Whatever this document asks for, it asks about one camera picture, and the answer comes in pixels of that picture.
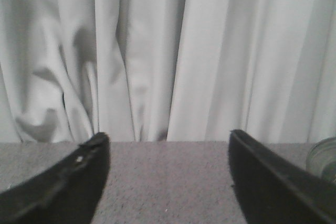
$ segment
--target curtain fold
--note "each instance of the curtain fold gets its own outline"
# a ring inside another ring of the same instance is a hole
[[[335,0],[0,0],[0,141],[336,135]]]

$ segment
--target fabric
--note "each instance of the fabric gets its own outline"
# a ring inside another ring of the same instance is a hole
[[[0,141],[336,135],[335,0],[0,0]]]

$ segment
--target gray carpet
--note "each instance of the gray carpet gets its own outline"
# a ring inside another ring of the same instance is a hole
[[[304,167],[311,144],[268,145]],[[50,167],[74,143],[0,144],[0,190]],[[112,169],[92,221],[245,224],[225,142],[112,143]]]

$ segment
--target curtain pleat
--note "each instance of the curtain pleat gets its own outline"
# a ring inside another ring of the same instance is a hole
[[[2,142],[336,135],[335,0],[0,0]]]

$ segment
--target white curtain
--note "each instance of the white curtain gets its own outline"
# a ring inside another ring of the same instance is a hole
[[[0,0],[0,141],[336,135],[335,0]]]

